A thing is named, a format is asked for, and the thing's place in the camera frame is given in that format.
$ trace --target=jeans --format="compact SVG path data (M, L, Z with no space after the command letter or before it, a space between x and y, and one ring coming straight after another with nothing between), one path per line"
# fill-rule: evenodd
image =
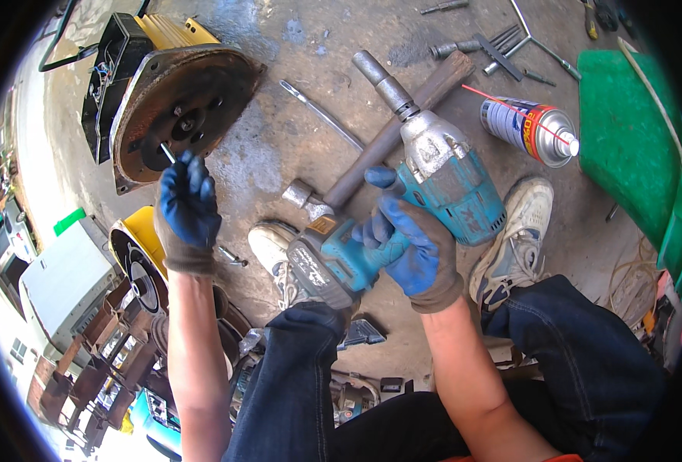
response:
M267 324L224 461L443 460L469 450L435 393L392 398L333 428L330 366L343 315L306 302ZM584 460L623 456L649 421L664 382L631 330L564 276L514 288L485 335L535 357L543 381L506 382L521 416L555 448Z

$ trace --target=cordless impact wrench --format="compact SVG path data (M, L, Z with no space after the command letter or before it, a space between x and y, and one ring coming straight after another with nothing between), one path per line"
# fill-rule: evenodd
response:
M405 159L388 188L438 218L461 245L493 239L504 227L505 207L474 148L464 134L410 95L366 50L352 59L403 123ZM399 231L379 248L351 237L353 219L323 215L289 245L287 257L310 295L336 309L351 306L371 289L379 271L410 245Z

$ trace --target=hand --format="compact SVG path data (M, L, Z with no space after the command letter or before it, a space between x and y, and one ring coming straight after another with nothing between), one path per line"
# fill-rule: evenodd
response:
M159 180L154 227L166 254L164 265L181 273L212 274L212 247L222 221L205 160L185 151Z
M395 177L396 172L387 167L364 173L368 183L382 189L391 186ZM464 279L456 272L454 236L436 217L391 191L383 191L377 205L372 217L354 227L352 237L377 248L390 240L395 229L400 231L410 247L385 268L387 274L410 297L415 311L436 313L449 307L464 290Z

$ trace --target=lubricant spray can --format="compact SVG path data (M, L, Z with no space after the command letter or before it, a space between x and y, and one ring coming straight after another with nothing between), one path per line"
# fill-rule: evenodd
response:
M580 151L575 125L563 110L512 97L498 96L496 99L486 99L480 107L480 121L490 134L553 169L565 166ZM557 134L561 140L539 124Z

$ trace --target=sneaker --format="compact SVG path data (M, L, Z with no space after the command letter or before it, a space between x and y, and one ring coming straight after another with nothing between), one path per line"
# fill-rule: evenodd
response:
M548 276L543 262L540 271L537 266L553 201L554 189L545 178L524 178L512 187L505 204L508 221L469 276L469 295L480 310L493 311L513 287L528 287Z
M297 278L290 269L287 260L287 249L297 235L297 230L281 221L263 221L257 223L248 232L248 245L256 255L259 263L274 278L274 284L282 295L277 305L286 310L301 301L321 301L312 297L297 283Z

